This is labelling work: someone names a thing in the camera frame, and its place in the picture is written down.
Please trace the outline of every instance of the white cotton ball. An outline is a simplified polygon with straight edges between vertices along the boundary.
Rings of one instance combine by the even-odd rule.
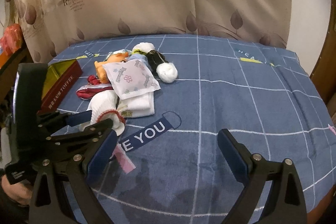
[[[173,63],[162,63],[158,65],[156,72],[165,83],[172,83],[177,78],[177,69]]]
[[[148,53],[151,50],[155,50],[155,47],[152,43],[141,42],[133,47],[132,52],[134,52],[135,50],[140,50],[144,53]]]

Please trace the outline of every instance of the silver bolt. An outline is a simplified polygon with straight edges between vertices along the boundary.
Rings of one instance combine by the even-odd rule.
[[[73,157],[74,161],[80,161],[81,159],[82,159],[82,155],[80,155],[80,154],[74,155],[74,157]]]
[[[50,160],[46,159],[42,162],[43,166],[47,166],[50,163]]]
[[[255,153],[255,154],[253,154],[253,158],[254,158],[255,160],[261,160],[263,157],[262,157],[260,154]]]
[[[293,164],[293,162],[292,162],[291,159],[285,159],[285,163],[286,163],[287,165],[292,165],[292,164]]]

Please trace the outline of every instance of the open box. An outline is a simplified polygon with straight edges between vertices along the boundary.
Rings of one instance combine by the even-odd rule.
[[[83,71],[76,59],[49,65],[38,114],[55,111]]]

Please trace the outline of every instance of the bed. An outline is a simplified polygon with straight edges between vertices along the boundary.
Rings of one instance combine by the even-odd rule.
[[[153,43],[178,69],[172,84],[159,81],[155,114],[128,118],[124,139],[164,115],[172,128],[127,153],[136,168],[126,174],[116,160],[93,191],[116,224],[221,223],[243,185],[217,146],[217,132],[228,128],[251,153],[267,160],[291,158],[298,171],[307,211],[332,188],[336,165],[335,129],[328,111],[294,52],[257,43],[196,35],[117,37],[74,44],[50,63],[79,58],[83,75],[59,106],[85,111],[89,101],[76,96],[95,73],[94,61],[108,52]],[[66,127],[56,134],[78,130]],[[270,184],[251,218],[257,221]],[[85,220],[70,191],[77,220]]]

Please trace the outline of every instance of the orange toy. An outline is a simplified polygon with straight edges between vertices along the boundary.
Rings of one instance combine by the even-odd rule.
[[[128,52],[112,54],[107,59],[107,61],[104,61],[104,62],[95,61],[94,66],[96,68],[98,78],[102,84],[108,84],[110,82],[109,79],[107,78],[107,74],[103,68],[103,65],[107,63],[112,63],[112,62],[126,62],[127,61],[126,57],[128,57]]]

